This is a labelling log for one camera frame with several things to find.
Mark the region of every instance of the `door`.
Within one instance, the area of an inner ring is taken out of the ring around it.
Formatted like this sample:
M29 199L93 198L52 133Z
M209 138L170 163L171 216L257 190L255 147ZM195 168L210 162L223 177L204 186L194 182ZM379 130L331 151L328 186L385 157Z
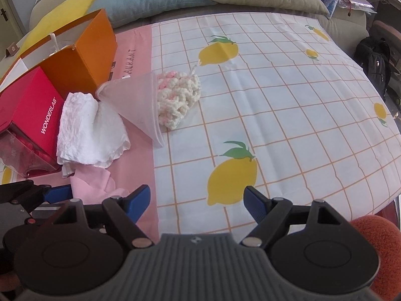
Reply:
M17 43L19 37L11 25L10 11L2 4L0 0L0 60L6 55L6 48L12 43Z

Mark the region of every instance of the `white towel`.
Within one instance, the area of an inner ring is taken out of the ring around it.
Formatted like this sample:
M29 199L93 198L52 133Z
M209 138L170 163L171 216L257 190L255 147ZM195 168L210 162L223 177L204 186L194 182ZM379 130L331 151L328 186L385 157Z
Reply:
M74 173L76 163L106 169L130 147L123 121L111 107L91 94L68 94L57 139L64 177Z

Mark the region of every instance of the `red box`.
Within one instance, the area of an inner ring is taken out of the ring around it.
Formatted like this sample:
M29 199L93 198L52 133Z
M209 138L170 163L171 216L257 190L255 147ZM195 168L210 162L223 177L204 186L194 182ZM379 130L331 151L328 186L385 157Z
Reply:
M59 170L56 149L64 100L38 67L0 95L0 158L23 177Z

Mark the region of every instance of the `door handle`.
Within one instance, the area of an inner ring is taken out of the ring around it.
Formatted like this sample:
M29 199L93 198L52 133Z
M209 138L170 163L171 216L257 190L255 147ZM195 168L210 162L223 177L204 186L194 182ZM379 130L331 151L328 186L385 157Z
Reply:
M3 17L4 17L4 20L5 21L8 21L9 19L8 19L8 17L7 17L7 13L6 13L6 11L2 8L2 9L0 9L0 15L2 15Z

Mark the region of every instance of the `yellow pillow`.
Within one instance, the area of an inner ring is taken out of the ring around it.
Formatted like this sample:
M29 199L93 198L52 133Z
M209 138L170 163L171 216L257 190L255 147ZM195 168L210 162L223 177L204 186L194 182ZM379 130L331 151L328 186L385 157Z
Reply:
M19 50L19 55L47 35L54 33L57 29L85 15L93 1L94 0L66 0L55 7L31 30Z

